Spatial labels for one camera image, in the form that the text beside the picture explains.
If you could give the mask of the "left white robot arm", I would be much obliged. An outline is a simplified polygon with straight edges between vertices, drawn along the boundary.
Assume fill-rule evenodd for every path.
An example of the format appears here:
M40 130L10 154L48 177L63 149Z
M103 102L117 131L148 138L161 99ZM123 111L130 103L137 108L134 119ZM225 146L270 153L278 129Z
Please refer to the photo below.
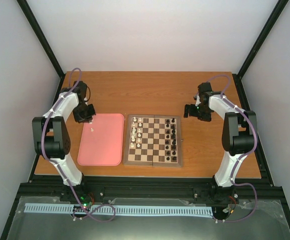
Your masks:
M64 185L74 186L71 195L80 202L88 198L89 188L81 184L83 174L71 157L71 139L66 122L70 115L79 124L93 122L96 111L92 104L87 103L88 90L86 83L75 81L73 87L61 90L47 113L32 120L35 152L57 169Z

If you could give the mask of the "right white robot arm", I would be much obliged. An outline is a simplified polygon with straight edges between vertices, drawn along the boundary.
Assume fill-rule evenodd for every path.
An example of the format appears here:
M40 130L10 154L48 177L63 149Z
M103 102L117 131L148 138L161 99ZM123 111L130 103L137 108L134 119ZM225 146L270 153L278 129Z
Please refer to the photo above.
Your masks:
M222 91L213 91L210 82L201 83L197 89L195 104L186 104L183 116L211 122L212 113L217 113L223 119L221 143L224 155L214 180L218 187L231 187L241 164L257 148L256 113L238 107Z

